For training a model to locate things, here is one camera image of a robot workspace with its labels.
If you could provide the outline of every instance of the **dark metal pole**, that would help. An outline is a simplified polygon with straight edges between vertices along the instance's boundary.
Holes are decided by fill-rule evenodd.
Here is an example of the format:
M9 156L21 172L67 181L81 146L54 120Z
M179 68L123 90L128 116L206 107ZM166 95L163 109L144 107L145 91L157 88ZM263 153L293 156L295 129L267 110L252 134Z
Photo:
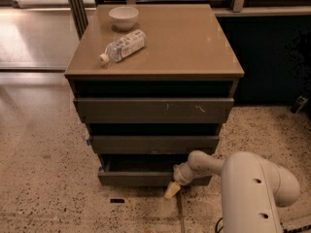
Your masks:
M75 21L79 40L83 37L88 25L84 0L68 0L72 17Z

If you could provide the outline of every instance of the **bottle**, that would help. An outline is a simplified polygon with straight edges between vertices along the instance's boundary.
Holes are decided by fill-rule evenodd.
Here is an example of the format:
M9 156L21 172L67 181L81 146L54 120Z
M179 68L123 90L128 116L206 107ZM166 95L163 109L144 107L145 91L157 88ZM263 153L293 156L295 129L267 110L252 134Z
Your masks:
M119 62L146 45L146 34L137 29L109 44L99 55L99 62L106 65L110 61Z

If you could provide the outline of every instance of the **bottle cap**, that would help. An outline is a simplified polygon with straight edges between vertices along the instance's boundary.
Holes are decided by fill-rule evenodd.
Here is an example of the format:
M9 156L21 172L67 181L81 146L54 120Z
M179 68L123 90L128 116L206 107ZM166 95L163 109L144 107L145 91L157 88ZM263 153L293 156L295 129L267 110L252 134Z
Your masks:
M99 55L99 62L101 63L101 65L106 65L109 63L109 57L106 53L102 53Z

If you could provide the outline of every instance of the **bottle label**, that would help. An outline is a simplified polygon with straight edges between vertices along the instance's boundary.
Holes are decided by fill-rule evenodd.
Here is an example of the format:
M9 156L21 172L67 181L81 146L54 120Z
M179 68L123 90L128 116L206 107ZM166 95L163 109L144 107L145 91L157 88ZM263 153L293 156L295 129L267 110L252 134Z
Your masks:
M116 44L121 49L122 58L125 58L145 46L145 35L142 31L135 30L121 37Z

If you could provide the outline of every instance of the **cabinet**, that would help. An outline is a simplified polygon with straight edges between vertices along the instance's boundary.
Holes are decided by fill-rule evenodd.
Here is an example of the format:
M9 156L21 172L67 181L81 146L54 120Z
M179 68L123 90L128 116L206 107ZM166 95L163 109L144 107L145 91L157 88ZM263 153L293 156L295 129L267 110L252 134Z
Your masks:
M125 33L110 23L116 6L100 5L65 77L102 184L166 186L192 150L216 150L244 73L208 5L135 6L147 46L101 67L99 54Z

